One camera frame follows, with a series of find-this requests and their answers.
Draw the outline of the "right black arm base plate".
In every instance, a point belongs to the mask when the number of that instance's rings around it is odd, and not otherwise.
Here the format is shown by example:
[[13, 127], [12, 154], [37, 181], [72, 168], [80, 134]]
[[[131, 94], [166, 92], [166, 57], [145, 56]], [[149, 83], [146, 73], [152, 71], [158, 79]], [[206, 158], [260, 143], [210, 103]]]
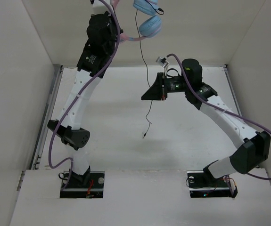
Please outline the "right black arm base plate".
[[223, 176], [207, 182], [203, 171], [188, 171], [185, 182], [191, 198], [232, 198], [238, 195], [238, 187], [233, 178]]

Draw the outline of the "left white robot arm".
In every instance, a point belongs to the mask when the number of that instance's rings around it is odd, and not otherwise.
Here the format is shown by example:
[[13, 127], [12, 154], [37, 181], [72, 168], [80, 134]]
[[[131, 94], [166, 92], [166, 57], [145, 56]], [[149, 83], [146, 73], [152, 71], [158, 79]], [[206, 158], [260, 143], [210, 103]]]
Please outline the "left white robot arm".
[[[90, 3], [94, 14], [89, 20], [88, 40], [77, 63], [72, 90], [60, 115], [48, 122], [48, 128], [53, 132], [48, 151], [49, 166], [55, 169], [69, 161], [67, 179], [73, 180], [81, 187], [90, 181], [90, 166], [84, 148], [90, 138], [90, 132], [83, 129], [81, 123], [94, 89], [101, 82], [118, 50], [121, 34], [111, 2], [92, 0]], [[72, 154], [53, 164], [52, 147], [56, 137], [60, 138]]]

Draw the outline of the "pink blue cat-ear headphones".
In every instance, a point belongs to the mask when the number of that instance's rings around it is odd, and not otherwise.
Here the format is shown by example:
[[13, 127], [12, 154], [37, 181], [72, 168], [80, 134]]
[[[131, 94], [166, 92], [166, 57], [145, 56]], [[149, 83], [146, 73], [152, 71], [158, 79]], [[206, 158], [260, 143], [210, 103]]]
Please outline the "pink blue cat-ear headphones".
[[156, 36], [161, 31], [162, 20], [160, 15], [164, 14], [164, 10], [159, 7], [157, 0], [134, 0], [133, 7], [151, 17], [138, 27], [139, 37], [130, 37], [121, 31], [120, 43], [125, 41], [140, 42]]

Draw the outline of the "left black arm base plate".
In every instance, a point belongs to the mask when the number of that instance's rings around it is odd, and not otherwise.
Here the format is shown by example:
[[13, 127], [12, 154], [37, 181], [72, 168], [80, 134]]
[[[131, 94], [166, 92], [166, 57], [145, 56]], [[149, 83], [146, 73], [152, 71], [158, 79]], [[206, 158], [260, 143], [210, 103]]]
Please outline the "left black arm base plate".
[[68, 172], [59, 173], [58, 177], [62, 180], [59, 197], [62, 199], [96, 199], [103, 198], [105, 172], [104, 171], [92, 171], [89, 179], [86, 179], [86, 184], [78, 181], [71, 176], [65, 187], [68, 179]]

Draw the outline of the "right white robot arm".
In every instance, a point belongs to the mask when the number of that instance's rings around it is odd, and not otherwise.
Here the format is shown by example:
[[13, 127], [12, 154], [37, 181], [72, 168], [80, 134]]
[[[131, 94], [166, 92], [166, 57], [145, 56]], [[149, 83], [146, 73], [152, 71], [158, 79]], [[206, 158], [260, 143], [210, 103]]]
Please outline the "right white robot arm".
[[268, 132], [258, 132], [241, 119], [228, 114], [229, 108], [217, 92], [202, 81], [202, 66], [195, 59], [185, 59], [182, 67], [185, 76], [170, 76], [166, 58], [159, 57], [157, 63], [164, 68], [158, 73], [153, 85], [141, 97], [142, 100], [163, 101], [169, 93], [183, 92], [186, 99], [200, 112], [212, 119], [230, 138], [236, 147], [231, 156], [216, 160], [203, 169], [200, 183], [212, 186], [224, 176], [247, 174], [268, 159], [271, 137]]

